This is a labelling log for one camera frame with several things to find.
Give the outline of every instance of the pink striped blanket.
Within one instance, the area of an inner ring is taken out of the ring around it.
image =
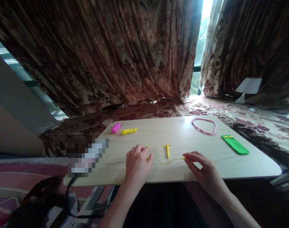
[[[0,219],[7,218],[20,205],[24,196],[42,179],[64,176],[67,173],[67,157],[41,157],[0,159]],[[106,186],[99,203],[104,203],[112,186]],[[84,204],[93,187],[74,187],[79,208]],[[58,194],[64,194],[66,187],[61,183]]]

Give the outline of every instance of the patterned fabric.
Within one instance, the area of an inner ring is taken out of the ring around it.
[[[289,201],[289,115],[236,105],[234,100],[202,97],[211,107],[236,122],[233,130],[263,151],[281,167],[282,175],[270,183]]]
[[[203,0],[0,1],[0,41],[66,115],[189,96]]]
[[[289,109],[289,0],[214,0],[201,75],[204,95],[217,98],[241,96],[246,77],[262,77],[246,100]]]
[[[253,108],[256,111],[252,113],[248,106],[237,105],[234,100],[202,98],[211,107],[234,120],[235,130],[239,133],[249,136],[250,140],[265,144],[273,152],[278,148],[280,154],[268,155],[289,167],[289,114],[283,115],[255,106]]]
[[[208,106],[199,96],[195,96],[191,100],[193,99],[195,100],[187,104],[161,99],[155,104],[130,105],[117,110],[100,111],[74,119],[66,119],[60,125],[40,135],[40,139],[43,140],[45,146],[45,156],[67,155],[67,139],[69,138],[98,138],[106,128],[102,123],[108,119],[115,122],[120,120],[214,115],[225,124],[233,126],[234,121]]]
[[[113,111],[100,111],[75,119],[67,119],[60,125],[40,136],[44,141],[46,156],[67,154],[68,138],[97,138],[105,129],[105,120],[134,120],[176,116],[216,116],[233,128],[258,149],[274,159],[283,174],[271,183],[283,193],[289,193],[289,115],[257,109],[249,112],[242,106],[235,106],[234,100],[221,100],[204,96],[190,97],[191,102],[161,99],[157,103],[137,104]]]
[[[20,205],[20,201],[41,180],[67,173],[67,157],[0,159],[0,219],[7,218]],[[112,186],[105,186],[98,202],[106,202]],[[93,187],[74,187],[78,205],[81,207]],[[61,183],[58,194],[64,194],[66,187]]]

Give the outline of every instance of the person's left hand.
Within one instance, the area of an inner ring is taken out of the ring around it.
[[[154,161],[154,153],[150,154],[147,161],[147,155],[151,148],[137,145],[126,154],[126,175],[124,185],[135,191],[140,191],[146,182]]]

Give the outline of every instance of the window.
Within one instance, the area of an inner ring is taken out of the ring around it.
[[[38,86],[31,76],[24,70],[19,62],[0,42],[0,56],[8,66],[19,76],[32,93],[45,105],[49,112],[60,121],[68,118],[67,115],[52,101],[52,99]]]
[[[198,90],[198,87],[199,87],[199,82],[200,82],[201,61],[202,61],[204,41],[205,41],[205,37],[207,34],[207,28],[208,28],[212,3],[213,3],[213,0],[204,0],[204,5],[202,8],[200,30],[199,30],[199,36],[198,36],[198,41],[197,41],[197,47],[196,47],[196,56],[195,56],[195,62],[194,62],[190,95],[200,94],[200,90]]]

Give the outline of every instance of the black bag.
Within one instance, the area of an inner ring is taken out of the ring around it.
[[[48,211],[53,208],[59,198],[58,190],[61,179],[50,177],[40,181],[24,197],[21,206],[14,210],[7,220],[7,228],[40,227]]]

